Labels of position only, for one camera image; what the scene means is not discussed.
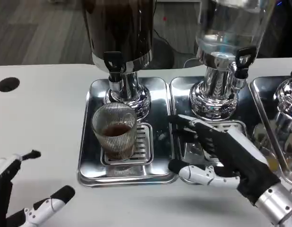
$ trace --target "floor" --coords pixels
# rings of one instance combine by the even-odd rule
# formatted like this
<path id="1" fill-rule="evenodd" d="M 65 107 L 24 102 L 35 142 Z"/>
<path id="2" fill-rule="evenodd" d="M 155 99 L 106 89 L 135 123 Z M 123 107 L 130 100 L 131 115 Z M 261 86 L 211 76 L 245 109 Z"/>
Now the floor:
<path id="1" fill-rule="evenodd" d="M 198 11 L 199 3 L 157 4 L 154 28 L 161 38 L 156 34 L 155 38 L 163 43 L 166 39 L 173 47 L 173 68 L 183 68 L 185 61 L 195 56 Z M 0 0 L 0 65 L 59 63 L 92 64 L 79 0 L 66 4 Z M 195 60 L 187 62 L 189 67 L 198 64 Z"/>

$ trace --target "drip tray grate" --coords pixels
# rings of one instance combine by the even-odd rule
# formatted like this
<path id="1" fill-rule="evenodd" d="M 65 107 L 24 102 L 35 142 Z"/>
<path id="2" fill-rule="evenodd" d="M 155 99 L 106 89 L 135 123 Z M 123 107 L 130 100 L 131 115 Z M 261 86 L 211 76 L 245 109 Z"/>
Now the drip tray grate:
<path id="1" fill-rule="evenodd" d="M 101 149 L 101 161 L 105 166 L 136 166 L 148 165 L 154 158 L 152 127 L 147 123 L 137 125 L 134 154 L 123 161 L 108 158 Z"/>

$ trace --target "white table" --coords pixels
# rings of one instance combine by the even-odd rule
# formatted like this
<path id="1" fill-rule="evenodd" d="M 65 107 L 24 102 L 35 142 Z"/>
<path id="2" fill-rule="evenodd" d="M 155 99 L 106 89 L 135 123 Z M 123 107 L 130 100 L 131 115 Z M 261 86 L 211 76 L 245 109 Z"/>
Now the white table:
<path id="1" fill-rule="evenodd" d="M 250 78 L 288 75 L 292 59 L 256 60 Z M 170 82 L 201 76 L 205 67 L 145 70 L 142 77 Z M 20 86 L 0 92 L 0 157 L 31 149 L 42 157 L 22 163 L 14 178 L 9 213 L 69 184 L 75 197 L 44 227 L 249 227 L 269 226 L 256 208 L 236 191 L 168 185 L 85 188 L 76 173 L 86 94 L 92 81 L 107 75 L 92 65 L 2 66 L 0 81 L 17 77 Z"/>

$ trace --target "dispenser spout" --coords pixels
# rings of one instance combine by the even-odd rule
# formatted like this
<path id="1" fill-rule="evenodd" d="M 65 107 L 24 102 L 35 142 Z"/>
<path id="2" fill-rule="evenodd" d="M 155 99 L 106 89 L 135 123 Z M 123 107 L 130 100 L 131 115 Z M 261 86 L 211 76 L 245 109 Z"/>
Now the dispenser spout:
<path id="1" fill-rule="evenodd" d="M 232 78 L 231 88 L 235 93 L 246 85 L 249 66 L 255 60 L 256 52 L 255 46 L 239 49 L 235 61 L 229 65 L 230 77 Z"/>

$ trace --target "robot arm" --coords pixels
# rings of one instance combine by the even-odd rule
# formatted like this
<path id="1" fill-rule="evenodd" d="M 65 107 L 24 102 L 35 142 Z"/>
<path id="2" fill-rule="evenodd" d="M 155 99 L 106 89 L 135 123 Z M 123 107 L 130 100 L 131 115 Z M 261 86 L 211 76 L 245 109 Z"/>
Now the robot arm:
<path id="1" fill-rule="evenodd" d="M 221 176 L 221 171 L 217 172 L 215 167 L 214 171 L 210 166 L 201 171 L 199 166 L 192 167 L 180 160 L 170 161 L 171 171 L 196 183 L 237 188 L 274 225 L 284 226 L 288 225 L 289 219 L 292 221 L 292 194 L 271 172 L 265 157 L 240 131 L 229 129 L 223 132 L 184 115 L 172 116 L 170 121 L 188 128 L 190 136 L 185 131 L 183 139 L 199 142 L 209 154 L 216 155 L 224 165 L 223 172 L 230 177 Z"/>
<path id="2" fill-rule="evenodd" d="M 24 156 L 14 154 L 8 159 L 0 159 L 0 227 L 38 227 L 63 208 L 74 196 L 74 189 L 67 185 L 50 198 L 36 202 L 33 208 L 24 208 L 6 218 L 13 186 L 11 180 L 20 170 L 22 161 L 40 156 L 40 152 L 33 150 Z"/>
<path id="3" fill-rule="evenodd" d="M 219 167 L 194 166 L 177 159 L 171 160 L 168 167 L 180 177 L 202 185 L 237 189 L 240 181 L 239 176 L 222 177 L 217 175 L 215 171 Z"/>
<path id="4" fill-rule="evenodd" d="M 7 227 L 38 227 L 62 209 L 74 196 L 75 191 L 66 185 L 56 193 L 24 208 L 7 218 Z"/>

